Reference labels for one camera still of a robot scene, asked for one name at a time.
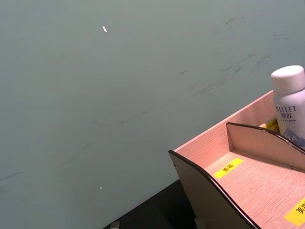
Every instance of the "scuff mark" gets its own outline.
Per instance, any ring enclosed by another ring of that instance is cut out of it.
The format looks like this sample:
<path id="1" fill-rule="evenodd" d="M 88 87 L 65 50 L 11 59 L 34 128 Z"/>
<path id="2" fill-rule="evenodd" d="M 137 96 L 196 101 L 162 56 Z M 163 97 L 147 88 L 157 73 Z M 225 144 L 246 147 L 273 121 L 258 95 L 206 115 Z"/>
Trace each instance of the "scuff mark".
<path id="1" fill-rule="evenodd" d="M 250 70 L 250 74 L 254 73 L 257 69 L 259 69 L 261 65 L 266 64 L 269 61 L 269 59 L 270 59 L 269 54 L 261 57 L 259 61 L 256 63 L 256 66 Z"/>
<path id="2" fill-rule="evenodd" d="M 248 56 L 245 58 L 244 61 L 249 60 L 249 59 L 251 59 L 252 57 L 255 57 L 255 56 L 256 56 L 255 54 L 249 54 L 248 53 Z"/>
<path id="3" fill-rule="evenodd" d="M 22 174 L 22 173 L 23 173 L 23 172 L 16 172 L 16 173 L 7 175 L 7 176 L 5 176 L 5 177 L 0 178 L 0 181 L 10 179 L 10 178 L 12 178 L 12 177 L 14 177 L 14 176 L 16 176 L 16 175 Z"/>
<path id="4" fill-rule="evenodd" d="M 95 121 L 93 121 L 93 123 L 96 124 L 96 125 L 106 126 L 106 125 L 104 125 L 102 123 L 98 123 L 98 122 L 95 122 Z"/>
<path id="5" fill-rule="evenodd" d="M 186 73 L 188 70 L 185 70 L 183 72 L 180 72 L 180 75 L 184 75 L 184 73 Z"/>
<path id="6" fill-rule="evenodd" d="M 242 68 L 242 66 L 237 66 L 237 68 L 234 69 L 234 73 L 238 73 Z"/>
<path id="7" fill-rule="evenodd" d="M 229 27 L 233 27 L 232 23 L 236 20 L 236 18 L 232 18 L 228 21 L 226 21 L 226 23 L 224 24 L 225 26 L 229 26 Z"/>
<path id="8" fill-rule="evenodd" d="M 141 117 L 141 116 L 143 116 L 143 115 L 146 115 L 146 114 L 148 114 L 150 111 L 151 111 L 151 109 L 150 109 L 150 110 L 143 111 L 143 112 L 140 113 L 138 116 Z"/>
<path id="9" fill-rule="evenodd" d="M 226 72 L 226 71 L 230 70 L 231 68 L 232 68 L 232 66 L 229 66 L 229 67 L 226 67 L 226 68 L 222 68 L 219 71 L 220 72 L 222 72 L 222 71 Z"/>
<path id="10" fill-rule="evenodd" d="M 197 89 L 197 88 L 199 88 L 200 86 L 198 85 L 198 84 L 194 84 L 190 89 L 189 89 L 189 92 L 190 91 L 193 91 L 193 90 L 195 90 L 195 89 Z"/>
<path id="11" fill-rule="evenodd" d="M 198 96 L 199 94 L 205 94 L 205 93 L 209 92 L 210 90 L 212 90 L 212 88 L 214 87 L 215 84 L 216 83 L 213 83 L 213 84 L 210 84 L 210 85 L 202 88 L 201 90 L 199 90 L 196 93 L 194 93 L 191 97 L 193 98 L 193 97 Z"/>
<path id="12" fill-rule="evenodd" d="M 265 55 L 263 56 L 257 63 L 256 63 L 256 67 L 261 66 L 264 63 L 267 63 L 269 61 L 270 55 Z"/>
<path id="13" fill-rule="evenodd" d="M 64 167 L 67 164 L 69 164 L 71 161 L 73 161 L 76 157 L 78 157 L 82 152 L 86 151 L 87 148 L 89 148 L 95 141 L 89 142 L 85 144 L 76 154 L 73 154 L 72 156 L 68 157 L 61 166 Z"/>
<path id="14" fill-rule="evenodd" d="M 271 37 L 282 37 L 284 36 L 283 33 L 279 33 L 279 34 L 272 34 Z"/>

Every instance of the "floor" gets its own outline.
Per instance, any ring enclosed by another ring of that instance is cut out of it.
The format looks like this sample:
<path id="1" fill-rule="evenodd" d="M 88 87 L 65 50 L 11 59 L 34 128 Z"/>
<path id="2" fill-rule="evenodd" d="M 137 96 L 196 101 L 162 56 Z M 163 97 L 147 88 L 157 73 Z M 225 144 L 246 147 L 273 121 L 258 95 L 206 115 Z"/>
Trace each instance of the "floor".
<path id="1" fill-rule="evenodd" d="M 180 180 L 118 218 L 120 229 L 194 229 L 194 212 Z"/>

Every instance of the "dark edge trim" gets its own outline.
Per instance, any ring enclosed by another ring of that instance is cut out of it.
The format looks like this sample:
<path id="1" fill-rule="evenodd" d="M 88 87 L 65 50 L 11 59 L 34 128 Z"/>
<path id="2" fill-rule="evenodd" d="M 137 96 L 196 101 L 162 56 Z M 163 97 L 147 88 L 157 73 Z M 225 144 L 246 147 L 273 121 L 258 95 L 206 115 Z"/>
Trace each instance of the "dark edge trim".
<path id="1" fill-rule="evenodd" d="M 175 157 L 179 158 L 183 162 L 187 163 L 199 173 L 201 173 L 204 178 L 206 178 L 214 188 L 223 196 L 223 198 L 229 203 L 229 205 L 237 212 L 237 214 L 253 229 L 261 229 L 237 204 L 236 202 L 229 196 L 229 194 L 223 189 L 223 187 L 203 168 L 199 165 L 194 163 L 193 161 L 183 157 L 182 155 L 178 154 L 173 150 L 168 151 L 170 154 L 174 155 Z"/>
<path id="2" fill-rule="evenodd" d="M 296 145 L 295 143 L 289 141 L 288 139 L 284 138 L 284 136 L 279 135 L 278 133 L 272 131 L 272 130 L 268 130 L 266 128 L 260 127 L 260 126 L 255 126 L 255 125 L 246 125 L 246 124 L 240 124 L 240 123 L 226 123 L 226 125 L 237 125 L 237 126 L 242 126 L 242 127 L 246 127 L 246 128 L 252 128 L 252 129 L 257 129 L 257 130 L 261 130 L 261 131 L 265 131 L 268 132 L 269 134 L 272 134 L 274 136 L 276 136 L 277 138 L 279 138 L 280 140 L 286 142 L 287 144 L 289 144 L 291 147 L 295 148 L 296 150 L 298 150 L 300 153 L 305 155 L 305 150 L 303 150 L 301 147 L 299 147 L 298 145 Z"/>

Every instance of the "white bottle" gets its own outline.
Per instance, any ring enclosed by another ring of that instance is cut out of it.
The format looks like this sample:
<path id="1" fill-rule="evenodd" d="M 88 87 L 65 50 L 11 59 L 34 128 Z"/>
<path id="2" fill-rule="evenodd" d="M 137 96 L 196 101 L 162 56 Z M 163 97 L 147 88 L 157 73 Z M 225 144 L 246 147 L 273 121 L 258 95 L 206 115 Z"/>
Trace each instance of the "white bottle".
<path id="1" fill-rule="evenodd" d="M 274 106 L 281 135 L 305 149 L 305 73 L 298 65 L 271 74 Z"/>

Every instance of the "yellow sticker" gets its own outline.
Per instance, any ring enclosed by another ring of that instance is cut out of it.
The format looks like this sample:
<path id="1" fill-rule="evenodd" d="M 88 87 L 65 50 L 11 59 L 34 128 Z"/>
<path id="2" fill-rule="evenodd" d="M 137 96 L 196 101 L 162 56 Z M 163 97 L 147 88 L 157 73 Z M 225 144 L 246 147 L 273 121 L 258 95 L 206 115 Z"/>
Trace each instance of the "yellow sticker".
<path id="1" fill-rule="evenodd" d="M 234 159 L 227 166 L 223 167 L 221 170 L 219 170 L 217 173 L 215 173 L 214 177 L 222 178 L 224 175 L 226 175 L 228 172 L 235 169 L 242 162 L 243 162 L 242 159 L 239 159 L 239 158 Z"/>
<path id="2" fill-rule="evenodd" d="M 270 122 L 266 123 L 262 127 L 268 130 L 276 130 L 278 128 L 277 119 L 272 119 Z"/>
<path id="3" fill-rule="evenodd" d="M 302 226 L 305 223 L 305 198 L 294 206 L 284 218 L 297 226 Z"/>

